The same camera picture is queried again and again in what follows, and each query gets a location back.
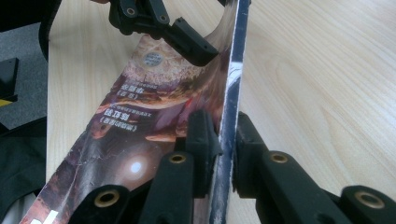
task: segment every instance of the wood grain surface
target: wood grain surface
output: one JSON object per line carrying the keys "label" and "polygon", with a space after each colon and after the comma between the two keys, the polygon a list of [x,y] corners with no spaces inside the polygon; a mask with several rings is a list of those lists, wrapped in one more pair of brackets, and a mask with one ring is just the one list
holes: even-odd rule
{"label": "wood grain surface", "polygon": [[[165,0],[202,35],[217,1]],[[138,35],[109,5],[64,0],[49,42],[48,177],[83,132],[130,58]],[[396,2],[252,1],[240,109],[271,150],[292,155],[324,189],[378,189],[396,200]],[[231,195],[228,223],[259,223],[254,201]]]}

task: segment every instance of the round logo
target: round logo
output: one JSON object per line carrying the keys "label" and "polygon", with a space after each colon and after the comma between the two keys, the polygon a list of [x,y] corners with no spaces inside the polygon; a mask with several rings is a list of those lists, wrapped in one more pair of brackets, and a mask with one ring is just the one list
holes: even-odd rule
{"label": "round logo", "polygon": [[143,63],[147,66],[154,67],[163,61],[163,56],[157,52],[150,52],[143,58]]}

